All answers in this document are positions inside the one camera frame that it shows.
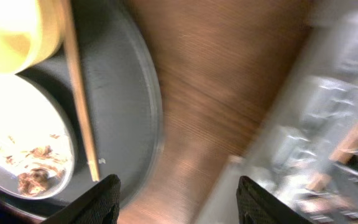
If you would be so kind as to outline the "wooden chopstick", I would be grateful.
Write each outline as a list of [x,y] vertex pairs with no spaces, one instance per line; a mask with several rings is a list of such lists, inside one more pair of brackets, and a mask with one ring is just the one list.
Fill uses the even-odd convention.
[[91,127],[90,116],[88,113],[88,104],[85,86],[83,83],[80,52],[76,38],[71,1],[61,0],[61,2],[64,17],[63,21],[65,23],[65,37],[63,45],[73,90],[73,99],[75,102],[76,113],[80,125],[87,163],[91,174],[91,180],[93,182],[99,182],[100,177],[96,146],[94,144],[93,129]]

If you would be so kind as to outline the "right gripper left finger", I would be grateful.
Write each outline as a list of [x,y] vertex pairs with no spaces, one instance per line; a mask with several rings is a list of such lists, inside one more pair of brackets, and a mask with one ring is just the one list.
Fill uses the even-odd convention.
[[116,224],[121,181],[111,174],[42,224]]

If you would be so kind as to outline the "food scraps on plate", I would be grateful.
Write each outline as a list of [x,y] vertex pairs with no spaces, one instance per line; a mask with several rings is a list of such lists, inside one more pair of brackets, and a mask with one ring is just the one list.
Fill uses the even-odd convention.
[[17,191],[25,197],[42,196],[52,187],[50,179],[62,184],[74,158],[67,135],[0,132],[0,167],[17,177]]

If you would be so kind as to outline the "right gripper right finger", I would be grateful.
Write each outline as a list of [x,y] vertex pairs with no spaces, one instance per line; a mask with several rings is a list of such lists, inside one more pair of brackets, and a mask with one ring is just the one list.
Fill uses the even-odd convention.
[[248,176],[241,176],[236,192],[239,224],[311,224]]

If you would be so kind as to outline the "grey plate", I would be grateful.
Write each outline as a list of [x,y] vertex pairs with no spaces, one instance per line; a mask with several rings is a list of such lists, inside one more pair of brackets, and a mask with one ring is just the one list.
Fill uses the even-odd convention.
[[36,82],[0,75],[0,190],[27,200],[58,195],[76,162],[63,108]]

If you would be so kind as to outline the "yellow-green bowl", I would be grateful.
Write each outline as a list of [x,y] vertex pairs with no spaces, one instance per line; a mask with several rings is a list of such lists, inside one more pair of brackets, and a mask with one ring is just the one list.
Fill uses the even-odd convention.
[[0,0],[0,74],[16,74],[51,57],[64,28],[60,0]]

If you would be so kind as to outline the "round black tray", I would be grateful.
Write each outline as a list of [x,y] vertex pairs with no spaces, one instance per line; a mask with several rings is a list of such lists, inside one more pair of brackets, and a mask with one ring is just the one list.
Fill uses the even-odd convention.
[[[100,177],[121,180],[120,208],[133,201],[149,179],[162,143],[162,97],[144,39],[122,1],[73,1],[89,113],[101,160]],[[68,115],[77,139],[73,177],[58,195],[31,202],[3,193],[15,212],[45,219],[92,188],[63,51],[17,78],[42,87]]]

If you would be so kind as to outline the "grey dishwasher rack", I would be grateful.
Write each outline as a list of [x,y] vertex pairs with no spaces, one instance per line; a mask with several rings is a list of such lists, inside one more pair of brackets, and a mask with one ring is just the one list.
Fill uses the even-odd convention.
[[241,176],[311,223],[358,223],[358,1],[320,1],[312,35],[256,140],[197,223],[239,223]]

